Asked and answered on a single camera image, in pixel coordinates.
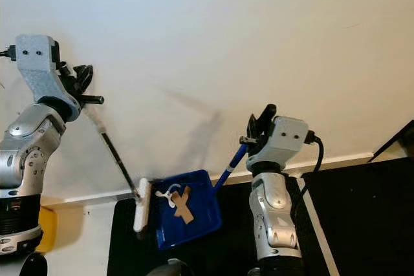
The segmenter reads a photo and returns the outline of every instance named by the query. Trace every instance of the dustpan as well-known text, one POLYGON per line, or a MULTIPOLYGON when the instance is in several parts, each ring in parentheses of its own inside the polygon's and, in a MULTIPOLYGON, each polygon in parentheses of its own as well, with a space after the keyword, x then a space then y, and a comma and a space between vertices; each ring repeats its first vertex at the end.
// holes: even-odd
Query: dustpan
POLYGON ((183 221, 182 217, 174 215, 177 207, 171 207, 166 197, 153 195, 159 249, 164 250, 183 244, 221 227, 221 214, 215 194, 245 153, 246 145, 242 145, 215 187, 205 170, 172 176, 153 184, 154 192, 167 193, 170 190, 173 193, 177 191, 180 196, 183 195, 187 186, 191 189, 186 205, 191 211, 193 220, 188 224, 183 221))

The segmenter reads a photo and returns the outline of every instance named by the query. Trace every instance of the white baseboard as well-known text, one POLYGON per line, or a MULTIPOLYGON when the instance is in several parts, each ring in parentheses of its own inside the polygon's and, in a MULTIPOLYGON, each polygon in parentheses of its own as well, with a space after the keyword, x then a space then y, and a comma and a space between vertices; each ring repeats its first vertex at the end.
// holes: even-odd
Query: white baseboard
MULTIPOLYGON (((321 170, 365 164, 372 156, 372 153, 362 153, 353 154, 349 156, 327 158, 323 161, 321 165, 321 170)), ((288 173, 291 176, 299 177, 303 173, 308 173, 312 171, 314 165, 315 162, 302 162, 290 164, 286 167, 286 169, 283 172, 288 173)), ((215 184, 220 178, 220 175, 213 175, 210 178, 212 179, 213 184, 215 184)), ((250 181, 252 181, 252 173, 249 171, 241 171, 238 173, 232 173, 225 184, 240 184, 243 182, 250 181)), ((96 195, 66 198, 64 200, 58 200, 56 198, 50 198, 43 195, 41 197, 41 205, 51 209, 72 208, 114 201, 116 202, 118 200, 122 200, 125 198, 132 198, 132 194, 129 189, 114 192, 106 192, 96 195)))

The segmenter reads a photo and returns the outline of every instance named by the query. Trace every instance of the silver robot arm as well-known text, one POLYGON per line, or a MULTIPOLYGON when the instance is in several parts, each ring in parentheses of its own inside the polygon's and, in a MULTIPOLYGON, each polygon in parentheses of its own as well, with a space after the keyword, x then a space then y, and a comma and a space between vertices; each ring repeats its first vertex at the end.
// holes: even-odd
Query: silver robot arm
POLYGON ((253 173, 249 197, 254 217, 254 238, 261 275, 304 275, 296 227, 290 216, 292 201, 286 188, 286 162, 310 143, 313 132, 294 118, 276 116, 276 106, 268 105, 256 119, 250 117, 246 166, 253 173))
POLYGON ((38 218, 47 160, 60 144, 65 123, 74 121, 86 103, 104 99, 83 95, 92 80, 92 66, 74 67, 72 76, 51 37, 20 35, 16 45, 0 56, 17 62, 35 101, 9 126, 0 143, 1 258, 27 255, 40 243, 38 218))

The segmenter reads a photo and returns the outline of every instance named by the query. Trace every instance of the dustpan handle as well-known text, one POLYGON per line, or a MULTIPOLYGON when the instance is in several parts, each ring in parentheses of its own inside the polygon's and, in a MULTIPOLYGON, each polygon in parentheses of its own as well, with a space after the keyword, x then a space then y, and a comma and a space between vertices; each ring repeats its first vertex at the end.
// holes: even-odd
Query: dustpan handle
POLYGON ((234 155, 232 161, 230 164, 228 164, 226 170, 224 173, 220 176, 219 181, 215 184, 215 187, 213 188, 210 197, 214 197, 218 190, 222 187, 222 185, 226 182, 228 176, 232 173, 232 171, 235 169, 235 167, 238 165, 238 163, 241 161, 243 156, 247 152, 247 145, 243 144, 240 146, 239 150, 237 150, 236 154, 234 155))

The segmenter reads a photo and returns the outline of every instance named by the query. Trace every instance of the black mat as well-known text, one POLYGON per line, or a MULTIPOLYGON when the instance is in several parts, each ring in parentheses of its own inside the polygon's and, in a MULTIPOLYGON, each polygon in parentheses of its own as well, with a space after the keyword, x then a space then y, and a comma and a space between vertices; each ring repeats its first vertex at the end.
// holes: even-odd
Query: black mat
MULTIPOLYGON (((414 163, 400 159, 322 171, 305 177, 341 276, 414 275, 414 163)), ((287 182, 295 202, 295 180, 287 182)), ((255 266, 250 184, 223 187, 222 228, 201 239, 159 252, 152 223, 146 240, 132 230, 135 203, 117 203, 108 275, 146 275, 169 258, 187 262, 196 276, 246 275, 255 266)), ((303 202, 298 238, 307 275, 328 275, 303 202)))
POLYGON ((414 275, 414 161, 305 177, 341 276, 414 275))
MULTIPOLYGON (((299 194, 296 181, 289 180, 288 186, 292 198, 296 198, 299 194)), ((248 205, 250 191, 250 184, 223 187, 218 196, 222 228, 163 252, 157 249, 151 221, 147 239, 136 238, 132 230, 135 203, 133 200, 120 201, 115 207, 107 274, 146 275, 168 259, 178 258, 186 262, 196 276, 247 275, 256 264, 253 218, 248 205)), ((302 252, 307 254, 310 275, 328 275, 310 220, 306 213, 303 214, 298 221, 301 228, 298 238, 303 245, 302 252)))

